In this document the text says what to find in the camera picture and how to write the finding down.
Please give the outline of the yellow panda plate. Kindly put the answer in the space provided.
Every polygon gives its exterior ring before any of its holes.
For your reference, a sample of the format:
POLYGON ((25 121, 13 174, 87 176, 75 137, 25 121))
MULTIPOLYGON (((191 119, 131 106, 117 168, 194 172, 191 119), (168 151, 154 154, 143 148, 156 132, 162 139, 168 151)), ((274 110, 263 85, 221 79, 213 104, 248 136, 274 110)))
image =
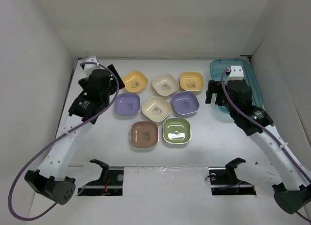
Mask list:
POLYGON ((183 72, 179 81, 181 88, 185 91, 201 91, 204 88, 204 78, 198 72, 183 72))
POLYGON ((125 90, 129 93, 137 93, 143 90, 148 85, 148 79, 140 71, 133 71, 122 77, 125 85, 125 90))

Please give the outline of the purple panda plate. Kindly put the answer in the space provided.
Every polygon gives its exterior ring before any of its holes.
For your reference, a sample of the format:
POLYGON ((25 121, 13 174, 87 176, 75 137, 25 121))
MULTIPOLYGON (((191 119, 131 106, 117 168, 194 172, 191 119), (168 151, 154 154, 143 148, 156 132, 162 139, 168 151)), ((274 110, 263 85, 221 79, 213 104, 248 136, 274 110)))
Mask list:
POLYGON ((119 116, 133 116, 140 111, 140 96, 135 93, 123 93, 117 96, 115 112, 119 116))
POLYGON ((196 95, 191 91, 178 92, 172 96, 172 105, 179 115, 188 115, 199 110, 200 104, 196 95))

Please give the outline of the cream panda plate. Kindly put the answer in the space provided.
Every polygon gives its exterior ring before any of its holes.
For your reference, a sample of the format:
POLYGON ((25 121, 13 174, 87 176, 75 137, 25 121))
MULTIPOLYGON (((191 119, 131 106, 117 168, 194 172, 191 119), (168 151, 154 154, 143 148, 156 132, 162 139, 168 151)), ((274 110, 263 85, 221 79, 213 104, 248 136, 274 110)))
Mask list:
POLYGON ((153 122, 162 122, 171 113, 170 103, 158 96, 151 97, 143 106, 142 113, 153 122))
POLYGON ((169 96, 179 90, 179 83, 170 74, 164 74, 152 81, 152 87, 160 96, 169 96))

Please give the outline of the brown panda plate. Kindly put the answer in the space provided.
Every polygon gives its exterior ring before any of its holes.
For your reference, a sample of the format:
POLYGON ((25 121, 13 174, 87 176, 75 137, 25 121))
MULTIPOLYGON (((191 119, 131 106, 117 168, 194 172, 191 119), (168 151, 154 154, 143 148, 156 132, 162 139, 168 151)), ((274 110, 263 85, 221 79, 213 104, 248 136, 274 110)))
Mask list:
POLYGON ((158 126, 152 121, 138 121, 130 131, 130 141, 137 148, 150 148, 159 140, 158 126))

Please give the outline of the green plate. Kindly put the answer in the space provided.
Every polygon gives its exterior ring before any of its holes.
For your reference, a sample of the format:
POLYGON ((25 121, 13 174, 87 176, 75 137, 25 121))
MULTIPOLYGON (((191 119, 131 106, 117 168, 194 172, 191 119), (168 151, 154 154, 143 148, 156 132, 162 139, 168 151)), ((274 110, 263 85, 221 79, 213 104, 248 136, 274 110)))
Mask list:
POLYGON ((163 122, 162 135, 169 144, 186 144, 191 139, 191 125, 185 118, 168 118, 163 122))

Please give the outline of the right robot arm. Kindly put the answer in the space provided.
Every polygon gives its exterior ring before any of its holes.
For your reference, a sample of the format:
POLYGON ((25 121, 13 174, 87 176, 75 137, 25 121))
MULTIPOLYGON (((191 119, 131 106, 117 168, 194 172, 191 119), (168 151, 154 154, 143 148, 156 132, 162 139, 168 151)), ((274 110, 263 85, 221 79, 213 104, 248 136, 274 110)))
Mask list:
POLYGON ((224 106, 234 123, 263 151, 278 175, 257 170, 236 158, 225 166, 230 183, 245 181, 270 193, 286 213, 294 214, 311 201, 311 173, 298 161, 279 136, 267 112, 252 102, 252 89, 245 80, 227 83, 210 80, 206 104, 216 95, 216 105, 224 106))

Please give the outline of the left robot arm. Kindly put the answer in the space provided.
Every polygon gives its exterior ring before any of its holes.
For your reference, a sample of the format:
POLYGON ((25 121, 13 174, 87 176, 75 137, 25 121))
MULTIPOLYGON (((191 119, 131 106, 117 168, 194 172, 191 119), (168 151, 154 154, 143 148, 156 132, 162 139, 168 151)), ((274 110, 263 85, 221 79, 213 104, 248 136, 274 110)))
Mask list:
POLYGON ((66 204, 77 190, 90 182, 104 184, 109 179, 109 165, 92 159, 77 171, 69 169, 74 153, 83 137, 97 118, 113 104, 111 95, 117 96, 125 87, 114 65, 101 69, 94 63, 93 70, 78 81, 82 92, 68 110, 63 138, 57 141, 35 171, 28 170, 25 181, 38 194, 57 204, 66 204))

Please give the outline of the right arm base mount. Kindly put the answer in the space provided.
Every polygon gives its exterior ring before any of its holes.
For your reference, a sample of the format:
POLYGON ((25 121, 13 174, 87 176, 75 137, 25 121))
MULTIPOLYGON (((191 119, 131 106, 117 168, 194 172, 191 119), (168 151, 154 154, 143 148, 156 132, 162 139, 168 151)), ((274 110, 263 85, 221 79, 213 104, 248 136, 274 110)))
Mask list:
POLYGON ((234 172, 239 165, 245 162, 242 158, 236 158, 224 167, 208 168, 205 181, 210 183, 213 196, 257 195, 255 187, 245 181, 240 181, 234 172))

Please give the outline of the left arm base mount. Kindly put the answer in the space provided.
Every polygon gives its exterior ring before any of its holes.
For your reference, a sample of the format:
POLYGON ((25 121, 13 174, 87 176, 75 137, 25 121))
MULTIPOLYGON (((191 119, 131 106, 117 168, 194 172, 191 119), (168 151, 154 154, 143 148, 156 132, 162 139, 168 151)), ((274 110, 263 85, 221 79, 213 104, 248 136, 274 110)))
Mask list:
POLYGON ((109 167, 108 164, 92 159, 92 164, 101 167, 99 177, 84 186, 77 188, 78 196, 122 196, 124 167, 109 167))

